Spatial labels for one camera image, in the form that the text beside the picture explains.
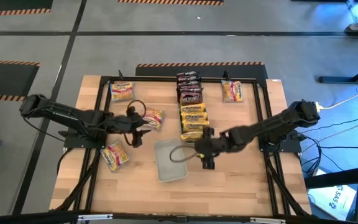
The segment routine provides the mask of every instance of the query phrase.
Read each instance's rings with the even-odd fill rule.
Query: wooden table
[[[77,108],[94,108],[100,78],[96,75],[84,76]],[[223,104],[221,85],[218,83],[203,83],[203,87],[209,120],[216,133],[233,126],[257,122],[251,84],[243,84],[243,103]],[[277,114],[287,107],[282,83],[280,80],[267,80],[267,87],[272,113]],[[104,99],[106,93],[107,87],[104,90]],[[265,165],[257,139],[240,153],[221,154],[215,159],[215,170],[203,170],[200,160],[194,158],[186,162],[188,175],[184,179],[159,182],[154,159],[154,142],[179,138],[180,135],[175,83],[136,82],[135,93],[137,99],[147,106],[165,110],[162,130],[146,134],[143,137],[143,145],[137,149],[127,146],[122,135],[109,135],[108,143],[117,138],[121,139],[131,160],[115,173],[110,172],[104,159],[100,160],[92,212],[241,216],[272,214]],[[128,101],[111,103],[110,111],[124,114],[127,104]],[[84,151],[74,149],[62,161],[50,203],[51,209],[58,207],[77,184]],[[185,149],[186,155],[193,152],[191,149]],[[288,189],[303,209],[310,213],[299,160],[294,154],[280,155]],[[85,206],[86,189],[87,185],[80,208]],[[283,213],[277,186],[276,194],[279,211]]]

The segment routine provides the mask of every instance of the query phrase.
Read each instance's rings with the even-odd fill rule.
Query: orange and black striped tape
[[[8,96],[8,95],[0,95],[0,100],[4,101],[23,101],[25,96]]]
[[[50,12],[50,9],[4,10],[4,11],[0,11],[0,16],[25,15],[25,14],[40,14],[40,13],[48,13],[48,12]]]
[[[123,3],[146,3],[146,4],[191,4],[204,6],[222,6],[223,1],[203,1],[203,0],[118,0]]]
[[[139,67],[182,67],[182,66],[223,66],[223,65],[263,65],[263,62],[201,62],[201,63],[150,63]]]
[[[4,61],[0,60],[0,63],[9,64],[9,65],[35,65],[40,66],[40,63],[38,62],[20,62],[20,61]]]

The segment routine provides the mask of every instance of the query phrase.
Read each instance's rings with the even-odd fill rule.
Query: gray plastic tray
[[[179,139],[169,139],[154,143],[155,164],[157,166],[158,179],[161,182],[168,182],[186,177],[186,162],[172,162],[169,159],[171,150],[180,145],[181,141]],[[184,158],[185,155],[182,148],[177,149],[172,154],[172,159],[174,160]]]

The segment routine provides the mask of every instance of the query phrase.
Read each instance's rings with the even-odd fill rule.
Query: gray floor
[[[54,1],[51,15],[0,17],[0,30],[71,30],[80,1]],[[80,30],[241,30],[342,31],[352,22],[343,3],[318,4],[287,0],[227,0],[224,6],[172,6],[124,4],[88,0]],[[62,61],[68,37],[0,37],[0,60],[41,63],[31,93],[49,95]],[[352,76],[358,72],[358,38],[355,37],[213,37],[114,36],[77,37],[57,101],[75,105],[83,75],[134,75],[138,63],[263,61],[269,78],[281,79],[287,102],[306,99],[323,106],[357,94],[355,85],[327,85],[316,77]],[[10,212],[35,131],[19,117],[18,103],[0,101],[0,215]],[[358,98],[323,111],[318,126],[358,118]],[[343,130],[340,126],[309,133],[321,139]],[[51,124],[48,132],[64,127]],[[309,146],[302,142],[303,148]],[[321,143],[324,146],[358,146],[358,128]],[[358,150],[325,150],[343,169],[358,167]],[[24,206],[25,213],[48,210],[62,143],[46,137]],[[303,154],[317,155],[316,148]],[[321,166],[338,171],[323,158]]]

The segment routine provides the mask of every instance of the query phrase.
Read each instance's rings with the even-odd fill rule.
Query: desk
[[[76,107],[94,109],[101,77],[86,75],[80,88]],[[245,102],[225,104],[221,102],[218,83],[203,83],[204,102],[216,132],[240,124],[257,122],[252,85],[243,84]],[[280,80],[267,80],[272,113],[287,107]],[[107,95],[104,89],[103,98]],[[91,212],[182,215],[260,215],[271,216],[267,178],[262,153],[257,139],[242,152],[223,154],[216,158],[216,170],[203,170],[199,159],[186,162],[188,175],[184,179],[168,183],[158,181],[154,161],[155,141],[179,138],[180,123],[175,83],[136,82],[137,99],[155,109],[166,111],[160,132],[152,131],[143,137],[143,145],[137,149],[125,145],[131,160],[116,173],[111,173],[101,159],[94,189]],[[123,114],[127,102],[111,103],[110,111]],[[108,142],[123,136],[110,135]],[[303,181],[300,162],[294,154],[282,155],[282,167],[286,186],[298,203],[311,212]],[[53,191],[50,208],[58,207],[78,182],[84,149],[72,150],[62,161]],[[84,187],[80,208],[84,208]],[[278,208],[283,212],[281,195],[276,187]]]

